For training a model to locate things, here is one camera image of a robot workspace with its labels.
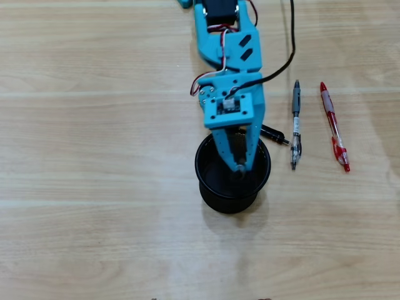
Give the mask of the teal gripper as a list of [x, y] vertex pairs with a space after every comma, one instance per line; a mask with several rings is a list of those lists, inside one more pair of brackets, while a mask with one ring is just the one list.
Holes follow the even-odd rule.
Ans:
[[[247, 171], [253, 169], [256, 156], [261, 124], [265, 114], [263, 87], [258, 84], [244, 88], [228, 100], [224, 98], [233, 87], [238, 87], [248, 81], [262, 78], [259, 72], [239, 72], [199, 81], [203, 94], [199, 95], [204, 112], [206, 126], [246, 126], [246, 163]], [[229, 145], [225, 129], [212, 130], [212, 136], [217, 152], [231, 171], [238, 170]]]

